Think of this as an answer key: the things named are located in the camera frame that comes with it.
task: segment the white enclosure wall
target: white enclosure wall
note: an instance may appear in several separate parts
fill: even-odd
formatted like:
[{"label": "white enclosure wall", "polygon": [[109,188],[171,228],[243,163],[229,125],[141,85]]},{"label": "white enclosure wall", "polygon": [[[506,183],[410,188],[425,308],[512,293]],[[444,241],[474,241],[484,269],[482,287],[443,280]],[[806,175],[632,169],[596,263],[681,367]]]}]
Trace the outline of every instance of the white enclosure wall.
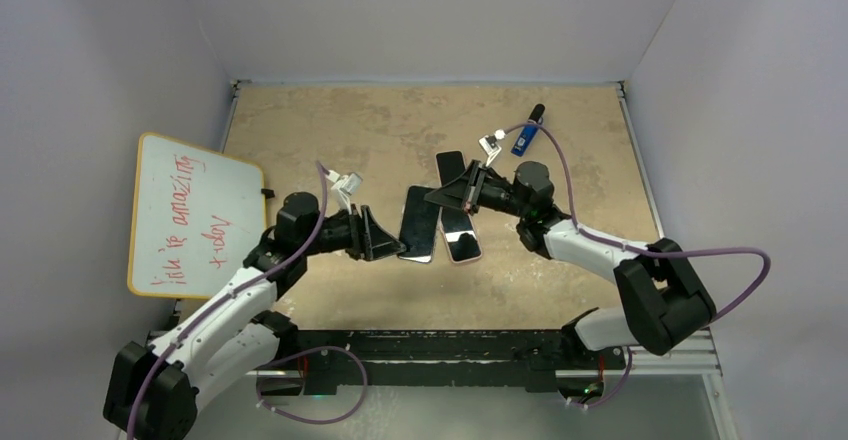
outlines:
[{"label": "white enclosure wall", "polygon": [[[845,438],[848,0],[677,0],[632,79],[659,211],[684,246],[760,245],[715,327],[745,439]],[[704,261],[725,304],[758,261]]]},{"label": "white enclosure wall", "polygon": [[227,73],[619,81],[674,0],[189,0]]},{"label": "white enclosure wall", "polygon": [[217,147],[228,81],[185,0],[0,0],[0,438],[111,439],[136,142]]}]

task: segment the beige tabletop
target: beige tabletop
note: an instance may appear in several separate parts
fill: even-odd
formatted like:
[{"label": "beige tabletop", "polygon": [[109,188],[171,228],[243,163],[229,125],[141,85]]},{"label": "beige tabletop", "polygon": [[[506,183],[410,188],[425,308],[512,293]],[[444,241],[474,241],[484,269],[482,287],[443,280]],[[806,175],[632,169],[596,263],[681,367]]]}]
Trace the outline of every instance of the beige tabletop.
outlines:
[{"label": "beige tabletop", "polygon": [[[615,88],[609,87],[304,87],[247,86],[235,111],[225,153],[265,172],[277,198],[296,191],[320,196],[313,162],[358,172],[354,196],[397,235],[409,185],[438,186],[435,155],[461,150],[484,159],[477,140],[525,119],[536,103],[571,163],[582,223],[629,239],[653,240],[656,229]],[[548,165],[557,204],[567,210],[555,150],[539,135],[523,159],[508,149],[496,170],[512,178],[524,160]],[[328,211],[338,207],[331,203]],[[516,219],[475,215],[483,257],[454,265],[441,235],[434,260],[372,263],[346,255],[309,258],[309,270],[277,304],[301,328],[558,328],[595,306],[616,305],[613,285],[573,265],[524,249]]]}]

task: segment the red handwriting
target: red handwriting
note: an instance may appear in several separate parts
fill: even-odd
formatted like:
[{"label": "red handwriting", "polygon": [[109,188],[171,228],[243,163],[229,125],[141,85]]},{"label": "red handwriting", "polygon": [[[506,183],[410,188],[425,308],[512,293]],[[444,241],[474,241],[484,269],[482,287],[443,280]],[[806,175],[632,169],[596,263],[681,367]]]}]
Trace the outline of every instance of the red handwriting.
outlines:
[{"label": "red handwriting", "polygon": [[212,219],[215,220],[215,222],[209,225],[209,232],[201,233],[201,235],[203,238],[212,240],[212,250],[214,250],[215,253],[212,254],[212,260],[210,260],[209,263],[214,263],[216,269],[220,269],[222,264],[227,263],[225,256],[221,254],[227,246],[227,231],[224,227],[232,226],[232,222],[224,220],[217,215],[212,215]]},{"label": "red handwriting", "polygon": [[173,284],[177,284],[177,285],[185,285],[186,284],[186,282],[184,280],[162,280],[159,277],[153,277],[153,279],[156,280],[156,281],[150,282],[151,285],[164,285],[166,283],[170,283],[172,285]]},{"label": "red handwriting", "polygon": [[154,276],[154,282],[151,282],[151,285],[162,285],[165,283],[171,284],[180,284],[185,285],[185,274],[182,271],[182,265],[180,265],[180,259],[176,260],[167,260],[165,265],[162,265],[162,270],[167,279],[160,278],[158,276]]},{"label": "red handwriting", "polygon": [[185,243],[185,238],[178,238],[176,235],[171,235],[170,237],[165,238],[165,247],[160,248],[159,252],[164,252],[165,248],[177,248],[182,247]]},{"label": "red handwriting", "polygon": [[177,175],[171,175],[171,186],[174,191],[171,193],[171,212],[174,216],[171,221],[183,227],[188,226],[188,216],[191,213],[188,208],[188,197],[191,194],[191,181],[197,166],[206,171],[206,163],[194,158],[189,158],[185,155],[177,157],[174,155],[174,167],[177,170]]}]

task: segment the smartphone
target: smartphone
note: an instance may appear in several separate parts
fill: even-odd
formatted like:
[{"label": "smartphone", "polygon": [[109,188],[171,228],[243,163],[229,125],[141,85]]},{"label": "smartphone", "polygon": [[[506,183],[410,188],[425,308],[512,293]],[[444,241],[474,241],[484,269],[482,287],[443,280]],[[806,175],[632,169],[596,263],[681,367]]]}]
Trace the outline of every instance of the smartphone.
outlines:
[{"label": "smartphone", "polygon": [[[460,151],[437,153],[436,168],[439,170],[439,181],[445,185],[465,171],[465,158]],[[480,242],[477,240],[477,232],[474,231],[474,224],[471,223],[471,217],[467,213],[442,208],[439,220],[452,262],[470,262],[483,255]]]},{"label": "smartphone", "polygon": [[412,185],[406,191],[406,204],[400,222],[401,243],[406,251],[398,258],[418,263],[430,263],[433,260],[433,248],[436,245],[436,228],[439,223],[439,206],[424,201],[424,195],[434,189]]}]

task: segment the whiteboard frame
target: whiteboard frame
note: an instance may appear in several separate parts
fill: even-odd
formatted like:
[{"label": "whiteboard frame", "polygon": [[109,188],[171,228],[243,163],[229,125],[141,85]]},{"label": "whiteboard frame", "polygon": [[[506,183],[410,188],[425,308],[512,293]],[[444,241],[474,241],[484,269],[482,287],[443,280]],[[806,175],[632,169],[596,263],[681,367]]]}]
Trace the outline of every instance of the whiteboard frame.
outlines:
[{"label": "whiteboard frame", "polygon": [[[197,299],[197,300],[208,300],[209,298],[212,298],[211,295],[210,296],[204,296],[204,295],[175,295],[175,294],[170,294],[170,293],[150,294],[148,292],[139,291],[138,289],[135,288],[135,286],[133,286],[132,279],[133,279],[133,264],[134,264],[134,261],[135,261],[135,258],[134,258],[135,257],[135,233],[136,233],[135,229],[136,229],[136,222],[138,220],[138,194],[139,194],[138,187],[139,187],[139,184],[141,183],[141,154],[142,154],[142,147],[144,146],[144,139],[147,138],[147,137],[159,137],[159,138],[162,138],[164,140],[168,140],[170,142],[179,143],[180,145],[185,145],[186,147],[195,148],[195,149],[202,150],[204,152],[208,152],[208,153],[211,153],[211,154],[214,154],[214,155],[226,157],[230,160],[235,160],[235,161],[240,162],[240,163],[252,165],[252,166],[256,167],[257,170],[259,170],[259,181],[262,185],[262,188],[266,187],[266,185],[265,185],[265,172],[262,170],[262,167],[260,167],[259,164],[256,163],[256,162],[251,162],[249,160],[236,158],[236,157],[233,157],[232,155],[227,155],[227,154],[222,153],[222,152],[217,152],[215,150],[212,150],[212,149],[209,149],[209,148],[206,148],[206,147],[201,147],[199,145],[193,145],[191,143],[184,142],[182,140],[179,140],[179,139],[176,139],[176,138],[173,138],[173,137],[169,137],[167,135],[162,135],[160,133],[144,132],[138,138],[138,152],[136,153],[136,162],[135,162],[135,189],[133,190],[133,218],[132,218],[132,226],[130,227],[130,255],[129,255],[129,261],[127,262],[127,288],[129,288],[129,290],[133,294],[138,295],[140,297],[176,298],[176,299],[191,298],[191,299]],[[260,198],[262,200],[262,213],[263,213],[262,224],[265,226],[264,228],[267,229],[268,228],[268,212],[266,210],[266,204],[265,204],[266,199],[265,199],[264,196],[262,196]]]}]

